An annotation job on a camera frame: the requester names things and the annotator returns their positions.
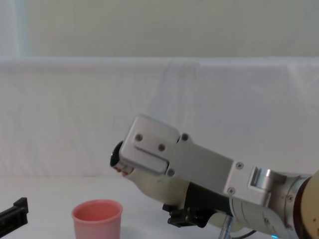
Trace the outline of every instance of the white table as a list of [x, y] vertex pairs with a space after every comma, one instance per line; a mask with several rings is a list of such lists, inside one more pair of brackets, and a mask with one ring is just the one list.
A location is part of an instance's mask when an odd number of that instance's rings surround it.
[[[213, 239], [219, 234], [210, 225], [200, 229], [167, 224], [169, 216], [162, 205], [124, 178], [1, 178], [0, 193], [0, 210], [22, 196], [29, 203], [28, 224], [4, 239], [73, 239], [71, 210], [81, 202], [101, 198], [117, 200], [124, 207], [121, 239]], [[258, 233], [250, 239], [269, 237]]]

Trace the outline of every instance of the black bracket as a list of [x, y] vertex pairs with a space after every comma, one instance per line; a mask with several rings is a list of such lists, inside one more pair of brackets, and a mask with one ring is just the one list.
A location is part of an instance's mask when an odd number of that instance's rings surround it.
[[20, 198], [13, 207], [0, 213], [0, 238], [27, 224], [28, 212], [27, 198]]

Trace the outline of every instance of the white fabric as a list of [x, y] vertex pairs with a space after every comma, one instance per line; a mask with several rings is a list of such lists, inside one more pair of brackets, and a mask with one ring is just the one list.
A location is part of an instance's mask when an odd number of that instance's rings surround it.
[[0, 175], [115, 175], [136, 114], [238, 161], [319, 169], [319, 58], [0, 60]]

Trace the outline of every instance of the plastic cup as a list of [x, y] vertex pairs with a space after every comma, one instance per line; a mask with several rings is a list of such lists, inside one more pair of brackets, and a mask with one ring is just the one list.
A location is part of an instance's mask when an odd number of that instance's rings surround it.
[[123, 207], [113, 200], [93, 200], [72, 211], [76, 239], [120, 239]]

